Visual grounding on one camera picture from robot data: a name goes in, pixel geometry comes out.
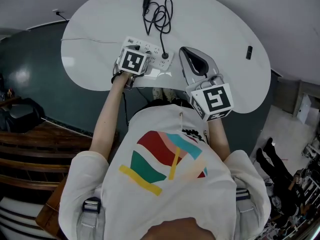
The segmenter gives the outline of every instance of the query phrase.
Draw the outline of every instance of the shoe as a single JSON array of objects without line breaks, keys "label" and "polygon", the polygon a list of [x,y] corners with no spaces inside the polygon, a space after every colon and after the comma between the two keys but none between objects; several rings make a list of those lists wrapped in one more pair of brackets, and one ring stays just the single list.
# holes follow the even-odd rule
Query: shoe
[{"label": "shoe", "polygon": [[164,100],[162,88],[152,88],[153,100]]},{"label": "shoe", "polygon": [[266,144],[265,144],[265,146],[264,146],[264,148],[263,148],[263,151],[264,151],[264,152],[267,153],[270,149],[274,149],[274,146],[272,145],[272,141],[273,141],[272,138],[269,138],[269,139],[266,141]]},{"label": "shoe", "polygon": [[259,147],[258,150],[256,151],[256,161],[260,163],[261,158],[264,156],[262,153],[262,149]]},{"label": "shoe", "polygon": [[163,88],[163,93],[164,93],[164,96],[166,97],[166,99],[168,100],[168,102],[172,102],[174,99],[177,98],[177,95],[175,93],[174,90],[172,89],[169,89],[169,88]]}]

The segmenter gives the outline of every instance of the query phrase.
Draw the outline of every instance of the person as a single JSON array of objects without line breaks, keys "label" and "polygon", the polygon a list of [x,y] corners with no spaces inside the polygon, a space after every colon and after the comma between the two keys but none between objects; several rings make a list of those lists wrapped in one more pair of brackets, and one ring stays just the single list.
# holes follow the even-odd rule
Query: person
[{"label": "person", "polygon": [[59,208],[66,237],[254,239],[271,210],[263,179],[244,151],[230,152],[220,119],[203,121],[172,90],[153,90],[108,164],[129,76],[115,78],[90,149],[72,160]]},{"label": "person", "polygon": [[264,157],[261,148],[256,151],[256,161],[274,183],[273,194],[279,200],[275,206],[287,218],[305,216],[310,209],[310,205],[305,205],[304,192],[301,187],[296,185],[296,180],[300,177],[300,173],[298,171],[294,176],[289,173],[285,164],[277,155],[272,142],[273,139],[269,138],[263,151],[271,159],[273,165]]}]

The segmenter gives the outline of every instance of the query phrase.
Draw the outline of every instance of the white t-shirt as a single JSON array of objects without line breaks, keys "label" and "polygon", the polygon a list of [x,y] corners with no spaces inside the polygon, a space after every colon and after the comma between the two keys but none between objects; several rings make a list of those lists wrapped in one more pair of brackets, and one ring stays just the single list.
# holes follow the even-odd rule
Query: white t-shirt
[{"label": "white t-shirt", "polygon": [[77,239],[82,204],[93,196],[105,212],[105,240],[140,240],[152,226],[190,217],[217,240],[258,235],[271,210],[263,179],[242,150],[222,162],[206,133],[193,109],[156,106],[131,119],[110,166],[98,153],[79,153],[60,202],[67,238]]}]

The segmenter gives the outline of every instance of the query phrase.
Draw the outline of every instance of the power strip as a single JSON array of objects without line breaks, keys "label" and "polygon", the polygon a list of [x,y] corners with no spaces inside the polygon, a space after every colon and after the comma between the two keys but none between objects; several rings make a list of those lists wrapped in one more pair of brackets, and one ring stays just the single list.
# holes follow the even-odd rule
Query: power strip
[{"label": "power strip", "polygon": [[140,52],[146,53],[147,51],[151,52],[151,60],[149,62],[149,65],[152,66],[152,68],[167,71],[170,67],[172,60],[174,58],[174,52],[172,50],[165,50],[166,53],[168,53],[169,57],[167,59],[162,58],[162,48],[159,46],[156,46],[152,43],[127,36],[122,44],[121,50],[125,46],[132,46],[137,45],[140,46]]}]

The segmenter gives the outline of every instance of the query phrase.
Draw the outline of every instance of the white table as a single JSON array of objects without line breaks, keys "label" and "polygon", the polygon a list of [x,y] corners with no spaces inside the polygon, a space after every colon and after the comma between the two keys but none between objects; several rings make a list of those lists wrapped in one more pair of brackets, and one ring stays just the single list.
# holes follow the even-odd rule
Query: white table
[{"label": "white table", "polygon": [[[152,0],[160,5],[165,0]],[[268,55],[252,30],[231,10],[216,0],[172,0],[173,18],[169,34],[162,35],[165,48],[175,52],[168,71],[149,72],[135,87],[185,90],[178,51],[187,46],[211,56],[230,84],[234,111],[249,113],[264,101],[271,79]],[[160,32],[152,26],[147,36],[142,18],[143,0],[89,0],[65,28],[61,58],[68,76],[79,86],[93,91],[111,88],[113,64],[122,42],[132,36],[161,46]],[[251,60],[246,59],[253,47]]]}]

